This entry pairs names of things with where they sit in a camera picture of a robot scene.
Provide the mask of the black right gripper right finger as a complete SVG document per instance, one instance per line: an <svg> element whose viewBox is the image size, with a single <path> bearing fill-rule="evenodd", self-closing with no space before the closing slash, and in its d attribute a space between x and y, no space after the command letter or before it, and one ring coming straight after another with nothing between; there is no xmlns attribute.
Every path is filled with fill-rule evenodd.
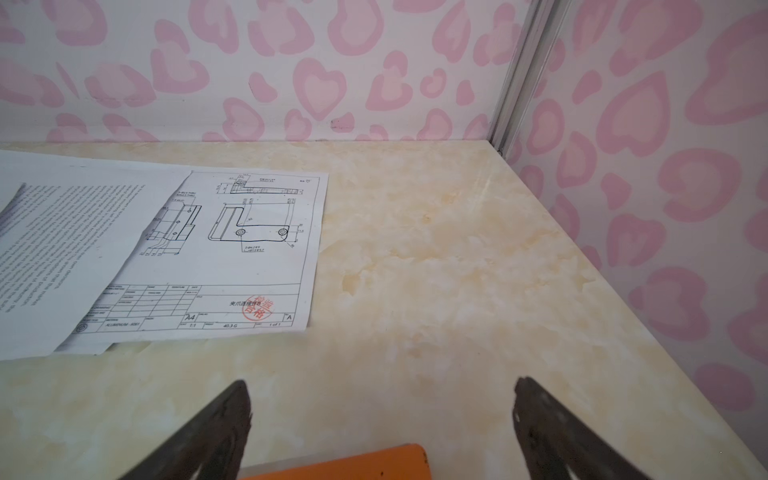
<svg viewBox="0 0 768 480"><path fill-rule="evenodd" d="M512 420L532 479L646 479L532 377L515 384Z"/></svg>

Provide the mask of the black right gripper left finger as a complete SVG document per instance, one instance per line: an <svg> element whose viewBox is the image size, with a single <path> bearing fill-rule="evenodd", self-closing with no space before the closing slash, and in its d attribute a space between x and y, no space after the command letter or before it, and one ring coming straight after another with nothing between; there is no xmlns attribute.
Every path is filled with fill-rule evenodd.
<svg viewBox="0 0 768 480"><path fill-rule="evenodd" d="M236 380L125 479L235 479L251 428L246 382Z"/></svg>

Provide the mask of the orange and black folder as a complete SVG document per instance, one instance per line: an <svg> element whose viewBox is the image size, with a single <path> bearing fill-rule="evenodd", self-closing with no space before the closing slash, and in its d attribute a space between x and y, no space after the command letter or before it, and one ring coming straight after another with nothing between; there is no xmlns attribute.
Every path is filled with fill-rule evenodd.
<svg viewBox="0 0 768 480"><path fill-rule="evenodd" d="M431 479L427 453L415 443L348 456L317 454L243 467L238 479Z"/></svg>

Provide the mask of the large text paper sheet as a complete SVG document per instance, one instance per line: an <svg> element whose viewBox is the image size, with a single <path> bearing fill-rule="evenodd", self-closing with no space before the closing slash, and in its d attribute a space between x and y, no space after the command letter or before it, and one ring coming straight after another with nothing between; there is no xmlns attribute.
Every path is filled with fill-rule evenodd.
<svg viewBox="0 0 768 480"><path fill-rule="evenodd" d="M1 358L52 354L190 176L184 166L4 150Z"/></svg>

